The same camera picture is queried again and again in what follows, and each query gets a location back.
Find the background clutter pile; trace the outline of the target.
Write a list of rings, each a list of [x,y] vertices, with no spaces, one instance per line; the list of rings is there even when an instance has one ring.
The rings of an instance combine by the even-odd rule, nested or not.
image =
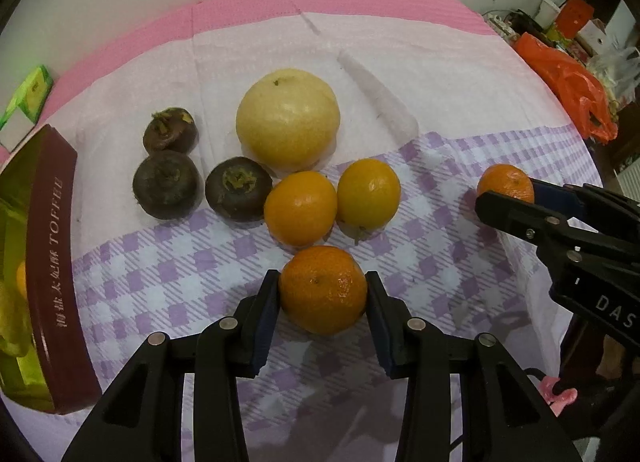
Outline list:
[[[639,15],[626,0],[540,0],[532,16],[491,9],[482,17],[510,43],[529,33],[573,56],[603,84],[614,113],[639,96]]]

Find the dark mangosteen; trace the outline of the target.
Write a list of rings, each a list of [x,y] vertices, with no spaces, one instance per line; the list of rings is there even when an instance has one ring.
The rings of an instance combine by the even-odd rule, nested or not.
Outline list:
[[[142,137],[143,147],[149,154],[166,150],[189,153],[197,140],[194,117],[178,107],[154,113]]]
[[[163,150],[140,163],[132,192],[142,210],[156,219],[185,218],[200,200],[201,176],[186,154]]]
[[[219,163],[207,176],[205,197],[214,212],[234,222],[264,218],[273,180],[257,162],[245,156]]]

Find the dark mangosteen back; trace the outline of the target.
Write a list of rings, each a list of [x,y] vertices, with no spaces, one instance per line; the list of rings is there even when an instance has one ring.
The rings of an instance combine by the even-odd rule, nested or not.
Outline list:
[[[143,147],[149,154],[166,150],[189,153],[197,140],[194,117],[178,107],[154,113],[142,137]]]

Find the pale yellow pear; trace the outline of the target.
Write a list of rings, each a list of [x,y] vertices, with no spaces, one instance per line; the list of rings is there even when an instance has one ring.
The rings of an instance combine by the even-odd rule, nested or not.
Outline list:
[[[331,86],[299,69],[275,70],[243,96],[235,129],[242,146],[273,170],[308,170],[333,146],[341,112]]]

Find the gold toffee tin box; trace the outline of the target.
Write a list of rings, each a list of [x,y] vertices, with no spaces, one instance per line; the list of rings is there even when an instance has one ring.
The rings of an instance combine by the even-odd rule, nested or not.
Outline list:
[[[1,390],[23,407],[76,412],[101,396],[82,333],[70,227],[77,153],[42,126],[1,172],[1,205],[26,220],[26,286],[32,344],[24,357],[1,351]]]

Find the yellow orange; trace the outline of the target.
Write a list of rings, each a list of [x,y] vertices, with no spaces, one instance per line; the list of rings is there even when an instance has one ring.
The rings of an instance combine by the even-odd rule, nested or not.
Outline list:
[[[395,216],[401,185],[395,171],[377,159],[353,162],[337,186],[337,220],[352,230],[371,232]]]

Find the tangerine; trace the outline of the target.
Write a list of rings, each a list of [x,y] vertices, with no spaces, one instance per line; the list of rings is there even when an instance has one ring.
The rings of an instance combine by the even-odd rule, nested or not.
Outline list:
[[[321,336],[354,326],[367,303],[367,280],[356,260],[329,245],[295,254],[280,273],[279,289],[292,323]]]
[[[525,172],[511,164],[495,164],[480,176],[476,192],[480,196],[493,191],[527,203],[535,202],[532,180]]]

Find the orange plastic bag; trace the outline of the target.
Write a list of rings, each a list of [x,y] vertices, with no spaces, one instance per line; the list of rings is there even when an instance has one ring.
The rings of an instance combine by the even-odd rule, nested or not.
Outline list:
[[[582,64],[529,33],[514,49],[555,94],[582,138],[607,144],[617,137],[606,90]]]

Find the lone orange kumquat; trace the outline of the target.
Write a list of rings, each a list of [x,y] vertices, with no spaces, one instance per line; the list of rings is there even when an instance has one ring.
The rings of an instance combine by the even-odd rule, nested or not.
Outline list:
[[[15,274],[17,291],[21,294],[21,297],[24,300],[28,299],[27,295],[27,286],[26,286],[26,264],[25,262],[21,262],[17,266],[16,274]]]

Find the green pear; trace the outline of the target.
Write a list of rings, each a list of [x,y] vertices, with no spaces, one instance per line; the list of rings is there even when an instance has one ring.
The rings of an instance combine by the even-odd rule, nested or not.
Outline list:
[[[32,344],[28,301],[17,291],[15,274],[26,264],[26,220],[1,205],[1,350],[24,357]]]

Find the green white tissue box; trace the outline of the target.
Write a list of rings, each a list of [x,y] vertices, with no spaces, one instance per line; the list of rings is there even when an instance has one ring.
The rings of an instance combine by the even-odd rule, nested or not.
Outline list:
[[[52,76],[40,64],[14,92],[1,117],[0,142],[7,152],[16,149],[36,127],[52,86]]]

